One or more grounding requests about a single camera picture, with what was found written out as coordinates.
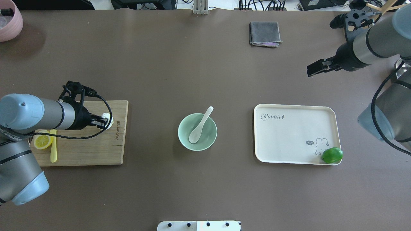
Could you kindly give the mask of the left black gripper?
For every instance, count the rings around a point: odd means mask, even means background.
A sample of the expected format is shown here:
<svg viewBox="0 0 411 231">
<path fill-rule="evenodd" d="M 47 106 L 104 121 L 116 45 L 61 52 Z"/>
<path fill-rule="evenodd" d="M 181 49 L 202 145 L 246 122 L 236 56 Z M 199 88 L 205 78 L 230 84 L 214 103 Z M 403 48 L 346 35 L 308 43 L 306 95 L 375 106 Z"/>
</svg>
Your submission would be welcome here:
<svg viewBox="0 0 411 231">
<path fill-rule="evenodd" d="M 68 103 L 74 110 L 74 121 L 66 130 L 82 130 L 87 126 L 94 126 L 100 130 L 105 130 L 109 114 L 90 114 L 82 103 Z"/>
</svg>

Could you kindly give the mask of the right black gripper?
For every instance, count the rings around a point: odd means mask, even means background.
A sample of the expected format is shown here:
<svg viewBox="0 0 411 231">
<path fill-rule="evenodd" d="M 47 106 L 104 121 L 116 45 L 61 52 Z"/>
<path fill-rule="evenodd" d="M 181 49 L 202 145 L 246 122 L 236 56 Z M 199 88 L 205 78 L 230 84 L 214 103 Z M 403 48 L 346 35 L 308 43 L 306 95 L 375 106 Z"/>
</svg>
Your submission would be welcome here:
<svg viewBox="0 0 411 231">
<path fill-rule="evenodd" d="M 346 70 L 353 72 L 369 66 L 360 61 L 353 49 L 353 42 L 342 44 L 336 51 L 334 59 L 320 59 L 307 66 L 307 76 L 313 77 L 320 73 Z"/>
</svg>

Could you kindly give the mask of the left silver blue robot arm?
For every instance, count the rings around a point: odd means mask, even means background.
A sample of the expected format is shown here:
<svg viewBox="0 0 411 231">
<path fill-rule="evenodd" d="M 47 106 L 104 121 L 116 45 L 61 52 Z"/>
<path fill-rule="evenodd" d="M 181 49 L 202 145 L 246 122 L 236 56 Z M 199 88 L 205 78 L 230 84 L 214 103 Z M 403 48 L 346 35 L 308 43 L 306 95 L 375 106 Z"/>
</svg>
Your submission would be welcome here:
<svg viewBox="0 0 411 231">
<path fill-rule="evenodd" d="M 102 99 L 97 93 L 64 91 L 57 101 L 30 94 L 7 94 L 1 98 L 1 204 L 28 203 L 49 189 L 45 172 L 39 166 L 28 139 L 36 130 L 82 130 L 96 126 L 102 133 L 113 123 L 108 117 L 90 114 L 84 97 Z"/>
</svg>

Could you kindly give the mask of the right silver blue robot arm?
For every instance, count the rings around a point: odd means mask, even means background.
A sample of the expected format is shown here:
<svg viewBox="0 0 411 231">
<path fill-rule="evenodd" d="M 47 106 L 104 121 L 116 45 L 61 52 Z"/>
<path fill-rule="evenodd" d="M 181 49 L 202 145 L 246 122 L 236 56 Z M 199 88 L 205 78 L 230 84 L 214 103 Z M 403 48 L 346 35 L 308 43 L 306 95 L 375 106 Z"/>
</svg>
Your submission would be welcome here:
<svg viewBox="0 0 411 231">
<path fill-rule="evenodd" d="M 366 67 L 380 67 L 383 62 L 398 58 L 410 65 L 410 4 L 374 22 L 378 13 L 369 9 L 352 9 L 330 23 L 332 28 L 343 28 L 345 43 L 335 55 L 307 66 L 307 75 L 345 70 L 353 72 Z M 375 117 L 371 107 L 358 117 L 358 122 L 382 139 L 404 146 L 410 145 L 410 70 L 399 74 L 393 70 L 384 91 L 375 99 Z"/>
</svg>

